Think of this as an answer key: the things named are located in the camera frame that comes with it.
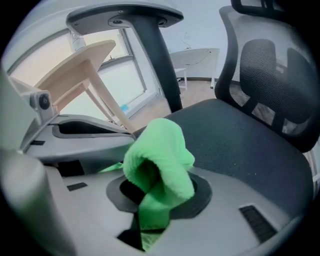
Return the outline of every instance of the wooden chair leg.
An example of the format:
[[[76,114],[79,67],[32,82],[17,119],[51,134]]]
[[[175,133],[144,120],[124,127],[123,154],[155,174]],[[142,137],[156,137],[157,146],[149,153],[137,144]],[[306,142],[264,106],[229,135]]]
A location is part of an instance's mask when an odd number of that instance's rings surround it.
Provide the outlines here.
[[[83,62],[83,69],[86,72],[91,85],[99,94],[104,103],[108,106],[108,108],[110,108],[111,111],[119,118],[123,126],[128,129],[129,132],[135,132],[136,129],[133,126],[132,122],[127,118],[125,113],[121,110],[115,99],[112,97],[111,93],[108,91],[107,87],[93,67],[90,60],[86,60]]]

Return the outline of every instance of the floor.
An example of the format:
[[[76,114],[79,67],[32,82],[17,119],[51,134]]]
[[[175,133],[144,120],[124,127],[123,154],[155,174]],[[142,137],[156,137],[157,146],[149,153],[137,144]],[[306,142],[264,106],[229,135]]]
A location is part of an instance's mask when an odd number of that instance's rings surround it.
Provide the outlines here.
[[[179,85],[184,86],[184,83],[184,81],[180,81]],[[180,88],[183,108],[207,99],[215,99],[215,91],[210,89],[210,85],[210,81],[187,81],[187,90]],[[131,116],[130,120],[138,130],[148,125],[151,120],[163,118],[169,114],[170,109],[167,100],[160,95]]]

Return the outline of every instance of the white wall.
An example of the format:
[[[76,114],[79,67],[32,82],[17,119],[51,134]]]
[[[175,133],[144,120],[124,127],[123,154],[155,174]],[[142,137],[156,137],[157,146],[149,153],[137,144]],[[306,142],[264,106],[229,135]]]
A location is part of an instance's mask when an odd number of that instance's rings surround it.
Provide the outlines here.
[[[230,0],[170,0],[181,11],[184,20],[161,33],[170,53],[192,49],[220,49],[215,78],[218,78],[225,63],[228,47],[227,32],[219,9],[230,6]]]

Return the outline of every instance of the window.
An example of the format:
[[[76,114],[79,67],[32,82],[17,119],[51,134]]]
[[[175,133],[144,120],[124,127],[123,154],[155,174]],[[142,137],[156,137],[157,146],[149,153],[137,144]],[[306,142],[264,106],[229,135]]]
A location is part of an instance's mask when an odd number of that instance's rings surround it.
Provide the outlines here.
[[[83,36],[85,44],[91,45],[104,40],[112,39],[115,41],[115,47],[110,54],[105,58],[104,62],[109,61],[111,58],[116,59],[123,56],[128,56],[129,52],[123,40],[122,34],[119,29],[102,31]]]
[[[68,33],[61,35],[36,49],[17,66],[11,76],[30,86],[36,85],[50,70],[73,53],[68,36]]]
[[[86,92],[81,93],[61,111],[61,114],[85,115],[107,121],[107,117],[100,111],[97,105],[90,99]]]
[[[119,106],[129,104],[144,92],[132,60],[105,68],[99,76]]]

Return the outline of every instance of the black vent slot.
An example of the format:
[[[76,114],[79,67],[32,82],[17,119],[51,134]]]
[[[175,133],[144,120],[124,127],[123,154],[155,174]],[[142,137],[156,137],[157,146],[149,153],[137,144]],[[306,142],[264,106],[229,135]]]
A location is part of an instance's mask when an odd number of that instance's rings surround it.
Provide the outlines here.
[[[43,146],[45,144],[44,140],[34,140],[30,143],[30,145],[34,145],[34,146]]]
[[[59,123],[62,134],[116,134],[116,131],[104,129],[83,121],[68,121]]]
[[[124,230],[117,238],[133,248],[143,252],[145,251],[142,248],[141,231],[137,213],[133,215],[130,229]]]
[[[81,182],[81,183],[69,185],[66,187],[68,188],[69,191],[74,191],[74,190],[79,190],[79,189],[85,188],[86,186],[88,186],[86,183]]]
[[[239,208],[260,243],[273,237],[277,231],[253,205]]]
[[[79,160],[59,162],[57,169],[62,177],[80,176],[85,174]]]
[[[127,179],[121,183],[120,191],[137,205],[141,203],[142,199],[144,199],[146,195],[139,187],[137,187]]]

